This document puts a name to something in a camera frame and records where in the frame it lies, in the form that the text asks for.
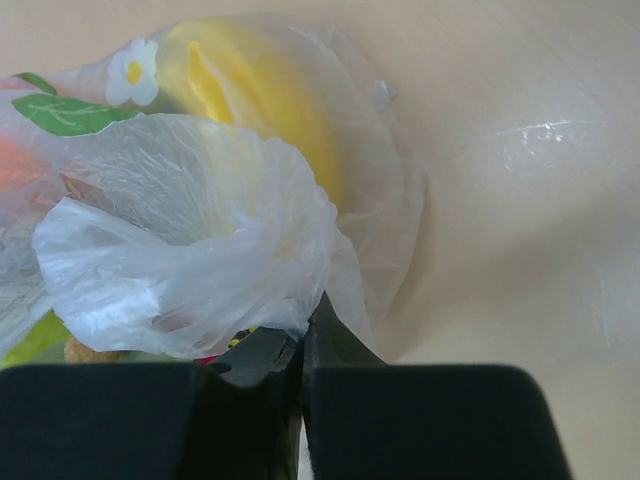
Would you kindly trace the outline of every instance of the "yellow object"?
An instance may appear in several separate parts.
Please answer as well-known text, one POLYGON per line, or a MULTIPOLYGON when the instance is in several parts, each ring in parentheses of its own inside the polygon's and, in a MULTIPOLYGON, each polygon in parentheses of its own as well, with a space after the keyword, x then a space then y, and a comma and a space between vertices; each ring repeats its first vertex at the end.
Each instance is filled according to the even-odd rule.
POLYGON ((161 41, 156 62, 160 91, 183 111, 296 146, 340 210, 345 175, 327 110, 274 41, 231 20, 187 21, 161 41))
POLYGON ((256 330, 257 330, 257 328, 253 327, 253 328, 250 328, 248 330, 243 330, 242 332, 238 332, 236 334, 236 336, 233 337, 231 342, 229 342, 229 348, 235 347, 237 344, 239 344, 242 340, 247 338, 249 335, 251 335, 256 330))
POLYGON ((55 313, 47 313, 26 338, 2 359, 2 367, 29 363, 51 345, 67 340, 71 334, 55 313))
POLYGON ((127 68, 127 82, 135 85, 140 81, 142 76, 142 67, 138 62, 131 62, 127 68))

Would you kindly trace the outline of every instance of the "green item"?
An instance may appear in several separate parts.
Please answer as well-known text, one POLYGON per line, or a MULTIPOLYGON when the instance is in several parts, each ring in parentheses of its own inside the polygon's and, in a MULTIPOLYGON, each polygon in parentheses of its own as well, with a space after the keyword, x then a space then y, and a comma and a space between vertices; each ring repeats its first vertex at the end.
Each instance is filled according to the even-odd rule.
POLYGON ((16 98, 11 103, 45 132, 59 137, 97 133, 113 122, 128 120, 140 113, 130 108, 114 108, 46 93, 16 98))
POLYGON ((16 75, 16 77, 23 79, 25 82, 29 82, 31 85, 33 85, 36 88, 39 88, 44 93, 48 93, 50 95, 58 94, 56 89, 53 88, 51 84, 49 84, 49 82, 47 82, 40 75, 36 75, 35 73, 31 73, 31 72, 24 72, 16 75))
POLYGON ((43 350, 58 342, 64 342, 71 336, 69 330, 64 326, 55 313, 49 312, 42 320, 36 323, 25 339, 13 347, 13 349, 2 359, 1 366, 11 367, 29 363, 43 350))
POLYGON ((29 363, 66 363, 64 359, 64 346, 66 343, 67 341, 64 340, 51 345, 49 348, 36 355, 29 363))

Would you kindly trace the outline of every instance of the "white plastic bag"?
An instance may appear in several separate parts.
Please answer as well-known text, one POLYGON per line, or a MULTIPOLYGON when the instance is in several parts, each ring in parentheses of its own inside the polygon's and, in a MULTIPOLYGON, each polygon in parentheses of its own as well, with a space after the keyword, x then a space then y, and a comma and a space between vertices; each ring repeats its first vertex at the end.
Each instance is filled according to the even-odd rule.
MULTIPOLYGON (((68 151, 65 175, 95 193, 58 203, 33 246, 78 340, 200 358, 252 326, 305 331, 341 234, 294 147, 158 114, 69 139, 68 151)), ((357 286, 345 241, 352 257, 339 268, 357 286)), ((358 315, 356 327, 366 326, 363 305, 358 315)))

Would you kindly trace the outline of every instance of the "white flower print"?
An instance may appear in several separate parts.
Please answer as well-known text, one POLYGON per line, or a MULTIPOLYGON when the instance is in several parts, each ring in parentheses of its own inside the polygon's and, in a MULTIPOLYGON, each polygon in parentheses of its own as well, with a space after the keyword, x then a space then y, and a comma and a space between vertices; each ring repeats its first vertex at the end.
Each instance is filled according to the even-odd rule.
POLYGON ((107 103, 118 106, 131 99, 140 106, 149 105, 158 95, 156 52, 158 44, 144 38, 131 42, 128 50, 117 52, 109 63, 107 103))

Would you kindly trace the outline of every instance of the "green leaf print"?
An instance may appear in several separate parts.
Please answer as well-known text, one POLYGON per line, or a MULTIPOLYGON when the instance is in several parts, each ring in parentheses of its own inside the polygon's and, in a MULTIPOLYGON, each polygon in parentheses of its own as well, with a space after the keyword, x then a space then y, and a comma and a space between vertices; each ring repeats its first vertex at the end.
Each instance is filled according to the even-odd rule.
POLYGON ((44 93, 49 93, 51 95, 57 95, 58 94, 56 89, 53 88, 51 86, 51 84, 49 84, 49 82, 47 82, 41 76, 36 75, 35 73, 24 72, 24 73, 20 73, 20 74, 16 75, 16 77, 23 79, 25 82, 29 82, 31 85, 33 85, 34 87, 39 88, 44 93))
POLYGON ((14 99, 13 106, 44 131, 59 137, 97 133, 107 125, 138 115, 137 110, 34 93, 14 99))

